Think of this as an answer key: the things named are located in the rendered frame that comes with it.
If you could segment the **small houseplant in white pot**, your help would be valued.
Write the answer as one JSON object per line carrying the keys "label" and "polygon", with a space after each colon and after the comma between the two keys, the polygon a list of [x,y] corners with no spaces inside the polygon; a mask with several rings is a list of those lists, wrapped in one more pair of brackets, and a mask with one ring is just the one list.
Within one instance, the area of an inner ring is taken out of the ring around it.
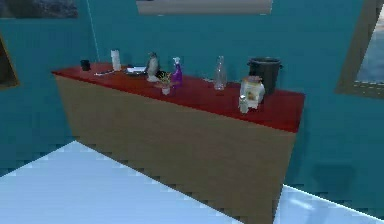
{"label": "small houseplant in white pot", "polygon": [[163,95],[169,95],[172,87],[171,74],[169,72],[161,72],[159,81],[155,86],[161,89]]}

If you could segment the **red topped wooden counter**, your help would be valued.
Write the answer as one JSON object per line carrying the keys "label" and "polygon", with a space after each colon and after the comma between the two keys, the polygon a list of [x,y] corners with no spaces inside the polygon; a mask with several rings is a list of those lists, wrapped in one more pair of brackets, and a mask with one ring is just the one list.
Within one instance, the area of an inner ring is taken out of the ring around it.
{"label": "red topped wooden counter", "polygon": [[55,71],[80,143],[243,224],[272,224],[305,96],[277,90],[238,109],[240,86],[222,91],[185,76],[169,95],[108,63]]}

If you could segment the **clear glass bottle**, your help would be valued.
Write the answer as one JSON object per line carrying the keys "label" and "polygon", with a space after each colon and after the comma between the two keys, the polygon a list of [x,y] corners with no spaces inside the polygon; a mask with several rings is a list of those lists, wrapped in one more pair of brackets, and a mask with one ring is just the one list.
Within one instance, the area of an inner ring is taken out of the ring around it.
{"label": "clear glass bottle", "polygon": [[224,66],[224,57],[219,56],[214,75],[214,89],[224,90],[227,83],[227,74]]}

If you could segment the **dark framed picture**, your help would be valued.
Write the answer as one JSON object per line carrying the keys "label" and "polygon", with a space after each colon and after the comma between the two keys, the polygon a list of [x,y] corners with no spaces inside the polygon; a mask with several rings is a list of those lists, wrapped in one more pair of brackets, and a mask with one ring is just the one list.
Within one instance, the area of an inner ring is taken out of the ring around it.
{"label": "dark framed picture", "polygon": [[1,19],[77,17],[75,0],[0,0]]}

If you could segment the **black cooking pot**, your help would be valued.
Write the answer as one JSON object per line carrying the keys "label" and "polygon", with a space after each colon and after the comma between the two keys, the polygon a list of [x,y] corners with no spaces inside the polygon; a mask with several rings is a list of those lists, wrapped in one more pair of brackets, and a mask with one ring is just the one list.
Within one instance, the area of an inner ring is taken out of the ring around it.
{"label": "black cooking pot", "polygon": [[265,94],[271,95],[276,88],[279,70],[283,67],[281,61],[271,57],[251,58],[247,65],[249,66],[250,76],[259,76],[265,88]]}

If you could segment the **grey penguin statue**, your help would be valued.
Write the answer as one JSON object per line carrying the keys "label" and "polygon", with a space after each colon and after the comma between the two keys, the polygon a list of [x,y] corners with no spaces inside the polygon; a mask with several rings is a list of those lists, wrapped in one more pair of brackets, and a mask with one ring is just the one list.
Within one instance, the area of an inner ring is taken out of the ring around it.
{"label": "grey penguin statue", "polygon": [[148,75],[147,81],[148,82],[158,82],[159,79],[156,77],[157,72],[159,71],[159,60],[157,57],[157,54],[155,52],[149,53],[149,59],[147,62],[147,68],[146,73]]}

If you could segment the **purple spray bottle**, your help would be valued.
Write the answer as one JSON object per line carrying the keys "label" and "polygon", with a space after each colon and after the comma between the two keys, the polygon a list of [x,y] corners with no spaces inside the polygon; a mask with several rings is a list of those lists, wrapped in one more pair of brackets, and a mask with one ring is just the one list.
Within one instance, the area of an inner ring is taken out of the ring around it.
{"label": "purple spray bottle", "polygon": [[180,86],[182,83],[182,69],[180,65],[180,58],[174,57],[173,60],[174,60],[175,71],[172,74],[172,83],[173,83],[173,87],[176,88]]}

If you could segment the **brown framed picture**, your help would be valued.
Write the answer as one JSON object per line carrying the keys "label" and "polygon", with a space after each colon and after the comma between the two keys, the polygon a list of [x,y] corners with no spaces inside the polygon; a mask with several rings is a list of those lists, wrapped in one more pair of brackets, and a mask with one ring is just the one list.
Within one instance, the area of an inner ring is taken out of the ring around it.
{"label": "brown framed picture", "polygon": [[19,85],[16,71],[10,60],[3,37],[0,35],[0,89]]}

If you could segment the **window with brown frame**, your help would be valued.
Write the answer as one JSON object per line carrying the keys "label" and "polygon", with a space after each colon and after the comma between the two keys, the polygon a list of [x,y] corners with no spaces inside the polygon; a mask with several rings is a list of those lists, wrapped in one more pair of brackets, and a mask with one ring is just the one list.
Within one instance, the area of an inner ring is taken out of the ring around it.
{"label": "window with brown frame", "polygon": [[363,0],[334,90],[336,94],[384,99],[384,84],[356,80],[383,6],[384,0]]}

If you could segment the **pale wall shelf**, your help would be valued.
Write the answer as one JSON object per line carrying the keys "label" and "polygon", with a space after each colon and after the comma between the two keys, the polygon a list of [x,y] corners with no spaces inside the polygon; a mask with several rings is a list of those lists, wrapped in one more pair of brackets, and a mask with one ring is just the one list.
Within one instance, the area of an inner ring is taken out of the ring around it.
{"label": "pale wall shelf", "polygon": [[142,15],[270,14],[273,0],[136,0]]}

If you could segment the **white paper towel roll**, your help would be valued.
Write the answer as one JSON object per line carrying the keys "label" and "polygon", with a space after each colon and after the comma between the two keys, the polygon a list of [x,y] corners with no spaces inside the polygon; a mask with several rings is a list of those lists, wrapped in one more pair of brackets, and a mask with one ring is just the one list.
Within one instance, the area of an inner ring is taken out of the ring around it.
{"label": "white paper towel roll", "polygon": [[117,49],[111,51],[112,67],[114,71],[121,70],[120,55]]}

